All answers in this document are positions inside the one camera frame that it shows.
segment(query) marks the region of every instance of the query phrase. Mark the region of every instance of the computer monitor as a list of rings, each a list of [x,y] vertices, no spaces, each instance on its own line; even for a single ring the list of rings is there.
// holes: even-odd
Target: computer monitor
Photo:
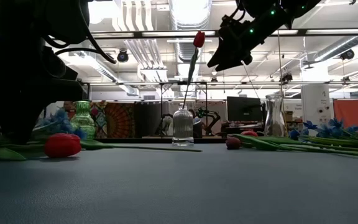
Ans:
[[[228,96],[227,119],[229,121],[262,121],[260,99]]]

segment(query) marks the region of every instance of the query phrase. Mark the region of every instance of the green glass vase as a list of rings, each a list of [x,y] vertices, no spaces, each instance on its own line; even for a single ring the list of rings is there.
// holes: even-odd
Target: green glass vase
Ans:
[[[86,132],[87,139],[94,138],[94,121],[90,115],[90,102],[89,101],[77,101],[75,106],[75,115],[71,119],[71,125],[74,130],[81,128]]]

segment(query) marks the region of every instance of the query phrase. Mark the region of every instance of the glass vase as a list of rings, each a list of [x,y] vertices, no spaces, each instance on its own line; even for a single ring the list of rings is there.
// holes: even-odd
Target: glass vase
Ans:
[[[283,118],[283,97],[282,95],[267,95],[267,116],[265,122],[266,136],[285,136],[285,123]]]
[[[94,139],[94,121],[90,115],[90,102],[77,101],[75,106],[75,115],[71,119],[71,125],[74,130],[81,128],[86,133],[87,139]]]
[[[193,138],[193,115],[187,110],[187,106],[173,114],[173,137],[174,146],[192,146]]]

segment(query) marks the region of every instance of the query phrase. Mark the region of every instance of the artificial tulip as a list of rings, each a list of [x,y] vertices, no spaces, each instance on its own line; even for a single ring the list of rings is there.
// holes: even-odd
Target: artificial tulip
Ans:
[[[54,134],[45,143],[44,153],[51,158],[75,155],[82,150],[80,138],[74,134]]]
[[[196,37],[194,38],[193,45],[198,48],[202,48],[205,42],[205,33],[198,31]]]

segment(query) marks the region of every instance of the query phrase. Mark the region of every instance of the gray table surface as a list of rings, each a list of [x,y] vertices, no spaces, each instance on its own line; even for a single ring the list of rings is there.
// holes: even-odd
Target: gray table surface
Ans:
[[[358,157],[195,148],[0,162],[0,223],[358,224]]]

